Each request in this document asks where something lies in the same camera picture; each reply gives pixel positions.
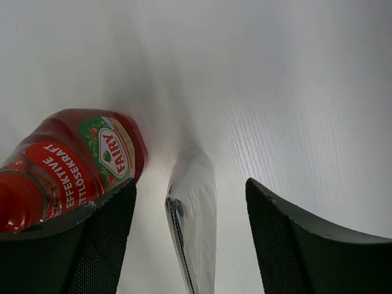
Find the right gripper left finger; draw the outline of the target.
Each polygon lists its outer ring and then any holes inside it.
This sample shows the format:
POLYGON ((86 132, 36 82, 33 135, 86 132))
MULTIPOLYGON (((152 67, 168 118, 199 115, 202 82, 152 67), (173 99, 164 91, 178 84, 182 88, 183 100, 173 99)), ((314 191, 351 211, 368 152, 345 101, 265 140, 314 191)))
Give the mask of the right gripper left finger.
POLYGON ((137 189, 129 179, 62 216, 1 234, 1 293, 116 293, 137 189))

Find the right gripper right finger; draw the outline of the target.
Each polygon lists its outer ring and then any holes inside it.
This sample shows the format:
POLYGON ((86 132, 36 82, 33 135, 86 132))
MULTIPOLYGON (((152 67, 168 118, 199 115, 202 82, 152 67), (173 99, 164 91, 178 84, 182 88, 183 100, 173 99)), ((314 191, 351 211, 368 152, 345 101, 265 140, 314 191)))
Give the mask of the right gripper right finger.
POLYGON ((253 178, 246 203, 265 293, 391 293, 391 239, 334 224, 253 178))

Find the clear plastic sachet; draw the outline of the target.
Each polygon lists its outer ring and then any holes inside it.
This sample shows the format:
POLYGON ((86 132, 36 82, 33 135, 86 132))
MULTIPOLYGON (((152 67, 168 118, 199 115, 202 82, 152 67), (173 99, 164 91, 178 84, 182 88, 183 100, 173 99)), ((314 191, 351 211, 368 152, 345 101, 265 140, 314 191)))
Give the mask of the clear plastic sachet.
POLYGON ((214 293, 217 247, 216 177, 199 149, 180 155, 165 198, 165 212, 188 293, 214 293))

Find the red bottle with red cap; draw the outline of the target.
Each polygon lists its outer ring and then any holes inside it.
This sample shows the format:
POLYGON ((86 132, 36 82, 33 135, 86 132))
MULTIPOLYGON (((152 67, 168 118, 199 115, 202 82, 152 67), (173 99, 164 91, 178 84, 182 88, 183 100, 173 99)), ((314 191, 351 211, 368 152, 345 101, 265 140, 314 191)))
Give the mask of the red bottle with red cap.
POLYGON ((20 232, 139 179, 147 160, 131 117, 87 108, 54 113, 1 165, 1 231, 20 232))

